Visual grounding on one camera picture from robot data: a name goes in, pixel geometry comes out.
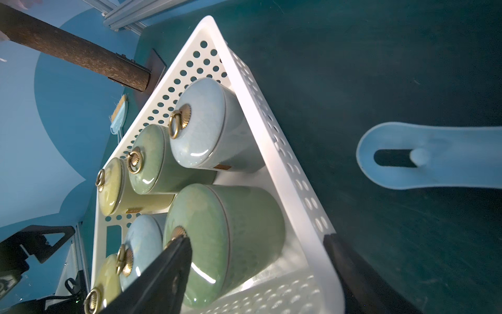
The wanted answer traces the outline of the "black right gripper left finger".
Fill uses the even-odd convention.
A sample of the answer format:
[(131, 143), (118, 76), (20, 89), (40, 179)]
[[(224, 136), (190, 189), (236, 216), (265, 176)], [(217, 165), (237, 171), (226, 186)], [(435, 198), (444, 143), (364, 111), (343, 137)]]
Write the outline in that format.
[(179, 236), (102, 313), (180, 313), (192, 262), (190, 239)]

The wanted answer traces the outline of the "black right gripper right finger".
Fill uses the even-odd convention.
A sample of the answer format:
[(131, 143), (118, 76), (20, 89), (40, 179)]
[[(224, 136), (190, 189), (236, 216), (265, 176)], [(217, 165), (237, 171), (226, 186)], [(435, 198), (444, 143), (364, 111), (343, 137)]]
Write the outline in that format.
[(346, 313), (420, 313), (338, 234), (325, 235), (324, 248), (341, 281)]

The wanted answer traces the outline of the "yellow tea canister front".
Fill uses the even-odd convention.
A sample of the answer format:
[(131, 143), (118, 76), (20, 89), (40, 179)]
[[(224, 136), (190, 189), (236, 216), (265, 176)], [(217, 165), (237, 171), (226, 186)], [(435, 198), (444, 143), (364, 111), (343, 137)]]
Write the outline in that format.
[(116, 259), (117, 254), (112, 254), (102, 264), (95, 285), (83, 303), (85, 314), (100, 313), (122, 292)]

